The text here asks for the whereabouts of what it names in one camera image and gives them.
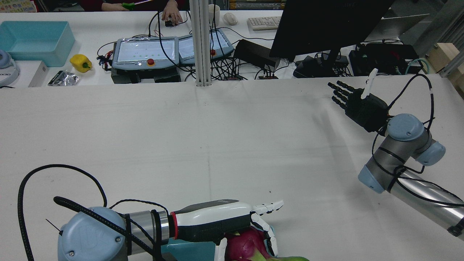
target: computer mouse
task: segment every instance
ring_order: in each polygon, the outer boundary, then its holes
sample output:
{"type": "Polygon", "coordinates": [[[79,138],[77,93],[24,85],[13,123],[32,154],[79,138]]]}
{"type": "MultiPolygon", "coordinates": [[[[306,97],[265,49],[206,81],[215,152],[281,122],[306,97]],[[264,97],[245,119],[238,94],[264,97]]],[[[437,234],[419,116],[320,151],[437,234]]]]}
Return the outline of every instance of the computer mouse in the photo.
{"type": "Polygon", "coordinates": [[[231,26],[238,24],[237,17],[232,13],[224,14],[224,21],[231,26]]]}

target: computer monitor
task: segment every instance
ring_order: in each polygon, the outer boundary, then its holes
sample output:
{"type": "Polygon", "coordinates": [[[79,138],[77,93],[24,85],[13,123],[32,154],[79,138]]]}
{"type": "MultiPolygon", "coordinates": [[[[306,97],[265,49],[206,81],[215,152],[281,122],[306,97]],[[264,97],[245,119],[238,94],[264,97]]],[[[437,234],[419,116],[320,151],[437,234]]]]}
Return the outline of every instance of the computer monitor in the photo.
{"type": "Polygon", "coordinates": [[[358,44],[369,35],[394,0],[287,0],[270,56],[330,50],[326,59],[307,59],[307,77],[333,77],[342,47],[358,44]]]}

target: yellow bell pepper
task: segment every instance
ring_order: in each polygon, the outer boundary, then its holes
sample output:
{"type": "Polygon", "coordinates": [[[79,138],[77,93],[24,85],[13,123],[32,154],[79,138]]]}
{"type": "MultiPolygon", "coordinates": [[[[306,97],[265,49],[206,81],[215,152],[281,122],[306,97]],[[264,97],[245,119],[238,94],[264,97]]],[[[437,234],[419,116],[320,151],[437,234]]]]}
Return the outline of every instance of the yellow bell pepper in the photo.
{"type": "Polygon", "coordinates": [[[83,54],[76,54],[69,61],[79,72],[86,72],[92,69],[92,62],[83,54]]]}

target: teal plastic bin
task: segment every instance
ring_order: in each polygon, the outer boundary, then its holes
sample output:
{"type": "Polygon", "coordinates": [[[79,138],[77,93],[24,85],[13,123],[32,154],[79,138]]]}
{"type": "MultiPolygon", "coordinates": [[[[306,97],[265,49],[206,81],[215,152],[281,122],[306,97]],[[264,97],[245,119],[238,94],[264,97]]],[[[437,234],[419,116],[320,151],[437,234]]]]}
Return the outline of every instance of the teal plastic bin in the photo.
{"type": "Polygon", "coordinates": [[[41,60],[48,67],[62,67],[74,35],[66,21],[4,21],[0,25],[0,49],[14,60],[41,60]]]}

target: wooden block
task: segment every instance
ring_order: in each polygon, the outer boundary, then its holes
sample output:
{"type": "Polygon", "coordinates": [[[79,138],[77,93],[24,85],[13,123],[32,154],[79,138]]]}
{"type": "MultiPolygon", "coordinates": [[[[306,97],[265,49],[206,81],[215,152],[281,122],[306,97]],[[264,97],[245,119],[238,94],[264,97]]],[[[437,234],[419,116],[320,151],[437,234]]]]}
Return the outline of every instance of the wooden block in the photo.
{"type": "Polygon", "coordinates": [[[427,60],[437,72],[453,60],[458,53],[459,50],[452,43],[436,43],[428,53],[427,60]]]}
{"type": "MultiPolygon", "coordinates": [[[[451,60],[459,54],[459,50],[452,43],[436,43],[434,48],[430,50],[427,60],[429,65],[435,71],[441,70],[451,60]]],[[[454,88],[464,98],[464,64],[461,64],[453,73],[448,76],[448,80],[453,84],[454,88]]]]}

